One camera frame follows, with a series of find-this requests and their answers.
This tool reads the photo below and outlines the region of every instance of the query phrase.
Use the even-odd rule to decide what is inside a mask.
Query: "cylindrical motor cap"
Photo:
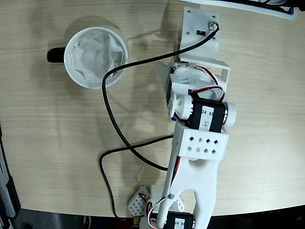
[[[234,125],[236,120],[236,106],[233,103],[227,103],[227,109],[228,109],[228,114],[224,126],[230,127]]]

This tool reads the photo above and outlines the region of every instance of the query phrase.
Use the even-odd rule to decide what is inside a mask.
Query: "robotic arm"
[[[180,49],[208,36],[218,26],[216,13],[184,8]],[[164,187],[145,187],[135,193],[129,209],[134,215],[145,211],[140,229],[204,229],[210,221],[215,201],[217,170],[228,143],[227,126],[233,126],[236,107],[225,94],[230,67],[216,60],[219,35],[205,45],[181,54],[181,62],[157,63],[166,94],[169,117],[176,121],[172,151]],[[210,69],[221,70],[220,75]],[[193,213],[182,213],[180,194],[195,194]],[[139,195],[149,200],[146,207]]]
[[[163,78],[163,83],[169,116],[177,121],[157,228],[171,219],[185,229],[188,219],[192,228],[190,215],[168,215],[175,197],[187,189],[195,193],[195,229],[207,228],[216,200],[217,169],[229,137],[224,127],[234,124],[236,107],[225,102],[226,82],[208,69],[181,63],[171,63],[169,68],[168,81]]]

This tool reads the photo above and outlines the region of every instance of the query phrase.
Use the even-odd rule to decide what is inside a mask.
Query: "black cable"
[[[279,7],[295,7],[294,4],[289,3],[289,0],[287,0],[284,3],[280,3],[280,4],[267,4],[266,1],[265,2],[257,2],[257,1],[252,1],[252,0],[230,0],[230,2],[234,2],[234,3],[239,3],[239,4],[246,4],[249,6],[256,6],[256,7],[262,7],[262,8],[279,8]]]
[[[192,45],[190,47],[187,47],[185,49],[181,49],[181,50],[178,50],[178,51],[175,51],[175,52],[172,52],[172,53],[168,53],[168,54],[164,54],[164,55],[161,55],[161,56],[157,56],[157,57],[152,57],[152,58],[149,58],[149,59],[146,59],[146,60],[142,60],[142,61],[136,61],[136,62],[133,62],[133,63],[128,63],[128,64],[125,64],[125,65],[122,65],[122,66],[119,66],[119,67],[116,67],[112,70],[110,70],[109,72],[107,72],[103,78],[103,81],[102,81],[102,93],[103,93],[103,98],[104,98],[104,102],[105,102],[105,106],[106,106],[106,110],[108,112],[108,115],[109,115],[109,118],[112,122],[112,125],[114,127],[114,129],[116,130],[116,132],[118,133],[119,137],[121,138],[121,140],[125,143],[125,145],[127,146],[127,148],[136,156],[138,157],[140,160],[142,160],[143,162],[149,164],[150,166],[152,167],[155,167],[157,169],[160,169],[162,171],[167,171],[167,168],[165,167],[162,167],[160,165],[157,165],[156,163],[146,159],[145,157],[143,157],[141,154],[139,154],[131,145],[130,143],[128,142],[128,140],[125,138],[124,134],[122,133],[122,131],[120,130],[118,124],[116,123],[115,121],[115,118],[113,116],[113,113],[112,113],[112,110],[111,110],[111,107],[110,107],[110,104],[109,104],[109,101],[108,101],[108,96],[107,96],[107,91],[106,91],[106,80],[107,78],[119,71],[119,70],[122,70],[122,69],[125,69],[125,68],[129,68],[129,67],[133,67],[133,66],[137,66],[137,65],[140,65],[140,64],[145,64],[145,63],[150,63],[150,62],[154,62],[154,61],[159,61],[159,60],[162,60],[162,59],[165,59],[165,58],[169,58],[169,57],[172,57],[172,56],[176,56],[176,55],[179,55],[179,54],[182,54],[182,53],[185,53],[185,52],[188,52],[188,51],[191,51],[195,48],[198,48],[200,47],[201,45],[207,43],[210,39],[212,39],[212,37],[214,37],[217,32],[219,31],[219,25],[216,24],[217,26],[217,29],[214,30],[213,32],[211,32],[204,40],[202,40],[201,42],[195,44],[195,45]]]
[[[173,135],[169,135],[169,136],[165,136],[165,137],[160,137],[160,138],[157,138],[157,139],[155,139],[155,140],[152,140],[152,141],[149,141],[149,142],[145,142],[145,143],[142,143],[142,144],[138,144],[138,145],[135,145],[135,146],[132,146],[132,147],[133,147],[133,148],[139,148],[139,147],[147,146],[147,145],[150,145],[150,144],[153,144],[153,143],[157,143],[157,142],[160,142],[160,141],[163,141],[163,140],[166,140],[166,139],[170,139],[170,138],[172,138],[172,137],[173,137]],[[105,171],[104,171],[104,169],[103,169],[102,160],[103,160],[104,157],[106,157],[106,156],[109,155],[109,154],[116,153],[116,152],[120,152],[120,151],[127,150],[127,149],[129,149],[129,148],[128,148],[128,147],[123,147],[123,148],[113,149],[113,150],[107,151],[106,153],[102,154],[102,156],[100,157],[100,160],[99,160],[100,170],[101,170],[102,176],[103,176],[103,178],[104,178],[104,180],[105,180],[105,183],[106,183],[106,186],[107,186],[107,189],[108,189],[108,192],[109,192],[109,196],[110,196],[110,200],[111,200],[112,211],[113,211],[114,216],[115,216],[118,220],[126,220],[126,219],[125,219],[125,218],[118,217],[118,215],[116,214],[113,193],[112,193],[112,190],[111,190],[109,181],[108,181],[108,179],[107,179],[107,177],[106,177]]]

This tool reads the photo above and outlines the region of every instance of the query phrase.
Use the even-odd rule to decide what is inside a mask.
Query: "screw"
[[[168,198],[168,199],[174,199],[175,196],[174,196],[174,194],[169,194],[169,195],[167,196],[167,198]]]

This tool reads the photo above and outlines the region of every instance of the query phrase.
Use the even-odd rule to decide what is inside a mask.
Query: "perforated plastic part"
[[[140,186],[135,191],[134,195],[128,201],[128,210],[133,216],[145,216],[146,202],[139,196],[139,193],[144,193],[148,197],[150,196],[149,191],[145,186]]]

